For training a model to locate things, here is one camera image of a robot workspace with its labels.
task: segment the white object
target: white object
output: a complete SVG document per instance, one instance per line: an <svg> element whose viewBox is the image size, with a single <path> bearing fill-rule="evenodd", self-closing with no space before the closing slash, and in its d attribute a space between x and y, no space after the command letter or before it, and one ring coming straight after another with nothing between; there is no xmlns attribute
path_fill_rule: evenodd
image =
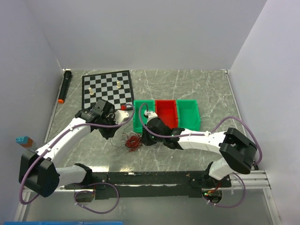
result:
<svg viewBox="0 0 300 225"><path fill-rule="evenodd" d="M125 121L128 120L129 118L129 114L127 111L124 111L124 110L117 110L115 113L114 113L115 117L114 117L114 122L116 124L120 124L120 123L123 123Z"/></svg>
<svg viewBox="0 0 300 225"><path fill-rule="evenodd" d="M183 149L201 149L206 151L213 151L220 154L219 144L223 142L225 138L224 132L213 133L209 136L191 136L191 134L207 134L206 132L192 131L185 129L181 132L181 135L189 134L190 136L181 137L178 144Z"/></svg>
<svg viewBox="0 0 300 225"><path fill-rule="evenodd" d="M210 167L210 173L209 176L221 180L225 176L233 173L234 170L230 168L230 166L227 164L224 158L219 159L218 161L215 161L212 163Z"/></svg>
<svg viewBox="0 0 300 225"><path fill-rule="evenodd" d="M208 131L198 132L185 129L181 135L185 134L189 134L189 136L181 137L178 141L178 144L183 149L200 149L221 154L219 144L224 141L224 132L210 134ZM191 134L204 134L204 136L191 136ZM221 158L213 162L210 167L209 176L221 180L232 172L234 172L234 170L230 168L224 158Z"/></svg>
<svg viewBox="0 0 300 225"><path fill-rule="evenodd" d="M49 146L56 140L62 133L66 130L69 130L75 125L86 123L85 120L81 118L74 118L70 122L70 124L63 129L55 138L53 138L48 144L37 150L37 154L41 155ZM76 144L79 140L84 138L86 135L90 133L90 126L82 126L78 127L72 131L69 131L60 141L58 141L50 152L48 152L44 158L51 158L51 161L54 165L58 165L59 162L64 158L66 154L72 149L72 146Z"/></svg>
<svg viewBox="0 0 300 225"><path fill-rule="evenodd" d="M149 123L149 121L153 118L156 118L158 115L154 112L154 111L146 111L144 112L145 116L148 116L148 120L147 123Z"/></svg>
<svg viewBox="0 0 300 225"><path fill-rule="evenodd" d="M117 88L121 88L120 81L117 81Z"/></svg>
<svg viewBox="0 0 300 225"><path fill-rule="evenodd" d="M73 183L81 183L86 175L86 171L77 165L56 168L56 172L60 175L58 187Z"/></svg>
<svg viewBox="0 0 300 225"><path fill-rule="evenodd" d="M89 88L89 91L90 91L90 95L94 95L92 88Z"/></svg>

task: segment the gray marble surface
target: gray marble surface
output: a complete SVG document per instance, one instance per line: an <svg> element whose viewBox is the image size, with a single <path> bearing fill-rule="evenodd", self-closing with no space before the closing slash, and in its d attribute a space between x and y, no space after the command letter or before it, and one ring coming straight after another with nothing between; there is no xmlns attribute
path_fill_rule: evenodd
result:
<svg viewBox="0 0 300 225"><path fill-rule="evenodd" d="M72 70L73 79L65 104L57 106L48 141L65 128L81 109L82 76L105 72L110 71ZM135 99L196 99L201 115L201 131L211 130L225 116L238 116L224 71L131 70L130 73ZM228 127L242 132L241 125L233 120L224 122L218 131ZM131 121L129 126L121 127L108 141L98 131L93 131L61 159L59 166L82 163L99 172L184 171L204 170L211 161L220 158L213 152L171 150L161 144L142 146L138 151L128 152L124 142L120 143L121 134L132 129Z"/></svg>
<svg viewBox="0 0 300 225"><path fill-rule="evenodd" d="M73 192L54 192L38 197L27 206L26 221L122 221L124 225L272 225L263 190L248 189L239 207L224 209L206 204L203 198L187 196L120 198L110 213L96 214L74 206ZM242 190L223 190L220 204L233 205ZM116 199L96 200L88 204L93 210L105 211Z"/></svg>

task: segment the plastic bin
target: plastic bin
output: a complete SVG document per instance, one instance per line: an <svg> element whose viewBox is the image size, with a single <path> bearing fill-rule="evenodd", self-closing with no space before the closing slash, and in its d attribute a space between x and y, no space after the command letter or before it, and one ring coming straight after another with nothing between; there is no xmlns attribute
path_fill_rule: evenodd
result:
<svg viewBox="0 0 300 225"><path fill-rule="evenodd" d="M169 127L178 127L177 107L175 100L155 100L155 112Z"/></svg>
<svg viewBox="0 0 300 225"><path fill-rule="evenodd" d="M176 100L178 127L200 131L200 114L196 100Z"/></svg>
<svg viewBox="0 0 300 225"><path fill-rule="evenodd" d="M133 131L136 133L142 133L142 131L143 131L143 126L142 126L142 124L140 122L140 118L139 118L139 109L143 103L147 103L149 111L155 111L154 100L134 100L133 101L133 106L135 108L135 115L133 116ZM146 110L146 106L144 105L142 108L141 114L144 113L145 110ZM144 124L147 123L147 118L145 118L143 115L142 115L142 120L143 120Z"/></svg>

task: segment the blue object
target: blue object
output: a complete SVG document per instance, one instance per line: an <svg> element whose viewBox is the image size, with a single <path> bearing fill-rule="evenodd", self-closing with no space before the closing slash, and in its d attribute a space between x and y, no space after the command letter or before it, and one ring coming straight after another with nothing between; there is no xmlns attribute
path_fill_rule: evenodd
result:
<svg viewBox="0 0 300 225"><path fill-rule="evenodd" d="M123 225L123 222L5 222L4 225Z"/></svg>
<svg viewBox="0 0 300 225"><path fill-rule="evenodd" d="M15 139L15 142L16 142L17 144L27 144L28 138L29 138L28 136L17 137L17 138Z"/></svg>

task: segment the white chess piece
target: white chess piece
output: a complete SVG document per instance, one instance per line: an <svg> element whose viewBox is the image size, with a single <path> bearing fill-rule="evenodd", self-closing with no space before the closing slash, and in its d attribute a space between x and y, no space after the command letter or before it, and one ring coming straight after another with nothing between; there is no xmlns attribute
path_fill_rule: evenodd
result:
<svg viewBox="0 0 300 225"><path fill-rule="evenodd" d="M117 81L117 88L118 88L118 89L121 88L120 81Z"/></svg>
<svg viewBox="0 0 300 225"><path fill-rule="evenodd" d="M92 88L89 88L89 91L90 91L90 95L94 95Z"/></svg>

